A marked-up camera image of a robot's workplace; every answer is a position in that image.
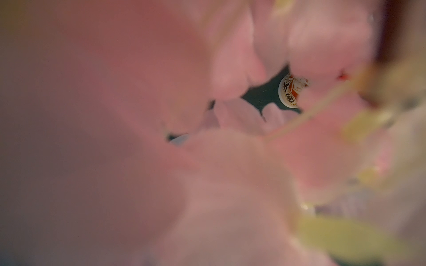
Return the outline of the red paper cup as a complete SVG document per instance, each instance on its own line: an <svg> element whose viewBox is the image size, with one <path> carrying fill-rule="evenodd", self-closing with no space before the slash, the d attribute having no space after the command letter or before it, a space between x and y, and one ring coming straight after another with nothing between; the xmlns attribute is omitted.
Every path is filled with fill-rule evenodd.
<svg viewBox="0 0 426 266"><path fill-rule="evenodd" d="M288 73L279 83L278 97L287 108L297 109L297 100L300 93L309 86L310 82L308 79L295 77L291 73Z"/></svg>

